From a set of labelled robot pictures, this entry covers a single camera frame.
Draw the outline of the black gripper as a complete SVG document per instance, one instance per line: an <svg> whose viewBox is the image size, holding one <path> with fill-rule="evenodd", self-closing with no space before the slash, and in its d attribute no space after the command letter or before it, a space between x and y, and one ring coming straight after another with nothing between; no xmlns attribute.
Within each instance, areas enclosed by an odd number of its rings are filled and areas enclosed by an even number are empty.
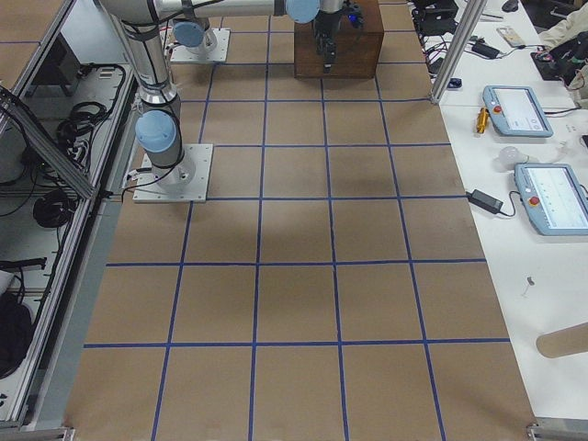
<svg viewBox="0 0 588 441"><path fill-rule="evenodd" d="M316 43L316 53L324 58L324 72L328 74L336 60L335 36L340 28L341 11L319 11L312 21L312 33Z"/></svg>

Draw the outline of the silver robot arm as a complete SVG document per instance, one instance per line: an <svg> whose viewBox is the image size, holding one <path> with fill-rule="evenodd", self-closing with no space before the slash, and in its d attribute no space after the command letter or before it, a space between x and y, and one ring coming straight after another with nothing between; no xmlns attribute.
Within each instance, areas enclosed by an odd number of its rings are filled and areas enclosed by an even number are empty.
<svg viewBox="0 0 588 441"><path fill-rule="evenodd" d="M206 54L216 49L217 37L210 27L207 17L175 19L173 25L175 39L188 51Z"/></svg>
<svg viewBox="0 0 588 441"><path fill-rule="evenodd" d="M207 195L212 147L185 144L180 130L181 100L164 55L160 27L173 22L178 42L190 50L208 52L216 45L209 27L212 17L289 16L311 23L324 65L336 55L334 35L343 16L362 24L351 1L104 1L139 82L144 112L135 135L151 163L146 181L134 189L143 202L202 201Z"/></svg>

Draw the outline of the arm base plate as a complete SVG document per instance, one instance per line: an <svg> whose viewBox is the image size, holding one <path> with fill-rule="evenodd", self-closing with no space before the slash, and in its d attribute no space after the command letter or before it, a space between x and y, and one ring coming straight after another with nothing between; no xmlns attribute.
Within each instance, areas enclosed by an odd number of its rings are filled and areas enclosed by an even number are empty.
<svg viewBox="0 0 588 441"><path fill-rule="evenodd" d="M176 43L171 63L209 64L226 62L231 30L229 28L174 27Z"/></svg>
<svg viewBox="0 0 588 441"><path fill-rule="evenodd" d="M150 171L138 176L132 199L137 203L205 202L208 194L213 145L188 143L183 145L184 158L168 175L153 168L145 153L142 167Z"/></svg>

